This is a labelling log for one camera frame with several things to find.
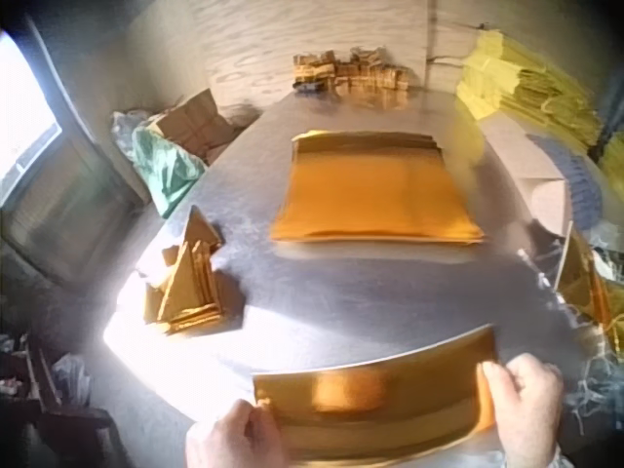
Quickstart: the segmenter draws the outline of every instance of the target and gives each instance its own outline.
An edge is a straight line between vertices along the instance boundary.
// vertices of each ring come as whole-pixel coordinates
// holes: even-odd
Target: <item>wall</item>
[[[453,92],[481,23],[600,90],[619,55],[580,1],[154,0],[131,23],[129,48],[160,102],[210,86],[221,111],[242,120],[291,90],[294,54],[324,49],[386,46],[420,82]]]
[[[163,101],[210,86],[240,122],[292,89],[295,54],[383,45],[422,77],[427,19],[426,0],[156,0],[129,37]]]
[[[30,14],[87,131],[143,201],[150,196],[110,134],[114,110],[157,108],[151,76],[129,54],[126,30],[147,0],[42,0]]]

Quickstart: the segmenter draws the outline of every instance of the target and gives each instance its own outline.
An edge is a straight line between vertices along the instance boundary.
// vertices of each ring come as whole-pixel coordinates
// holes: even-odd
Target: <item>metal table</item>
[[[531,352],[575,382],[584,357],[567,318],[517,255],[525,249],[539,262],[553,251],[554,239],[515,204],[513,188],[490,151],[456,140],[465,135],[461,126],[470,131],[474,124],[455,106],[453,96],[438,93],[415,95],[404,108],[391,110],[335,98],[285,97],[208,169],[138,264],[149,269],[160,249],[181,234],[191,205],[198,205],[223,234],[225,245],[213,268],[234,279],[245,296],[242,326],[192,339],[153,334],[133,310],[142,289],[131,279],[106,331],[107,344],[147,385],[194,419],[216,417],[235,398],[251,399],[253,371],[388,357],[486,323],[496,325],[502,361]],[[286,192],[291,138],[309,130],[432,135],[446,151],[487,242],[470,258],[451,254],[444,261],[383,248],[357,257],[278,255],[268,229]],[[489,433],[410,466],[444,466],[456,462],[455,456],[495,448]]]

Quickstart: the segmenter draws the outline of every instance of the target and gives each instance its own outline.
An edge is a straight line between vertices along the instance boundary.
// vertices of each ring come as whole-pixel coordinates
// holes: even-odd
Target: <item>window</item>
[[[52,110],[15,42],[0,31],[0,184],[2,199],[60,134]]]

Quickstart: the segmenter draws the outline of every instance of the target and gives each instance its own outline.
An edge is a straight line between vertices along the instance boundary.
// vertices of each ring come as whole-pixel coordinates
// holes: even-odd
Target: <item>green plastic bag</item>
[[[186,192],[206,170],[206,165],[177,144],[145,128],[133,132],[136,171],[147,184],[156,210],[169,217]]]

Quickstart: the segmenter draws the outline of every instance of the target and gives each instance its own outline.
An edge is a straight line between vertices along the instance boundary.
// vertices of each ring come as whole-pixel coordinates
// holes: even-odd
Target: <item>cardboard box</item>
[[[533,218],[549,232],[565,237],[572,202],[567,180],[550,157],[500,111],[480,121],[479,127]]]
[[[234,129],[218,114],[211,90],[204,90],[157,115],[148,129],[201,159],[205,159],[211,148],[234,139]]]

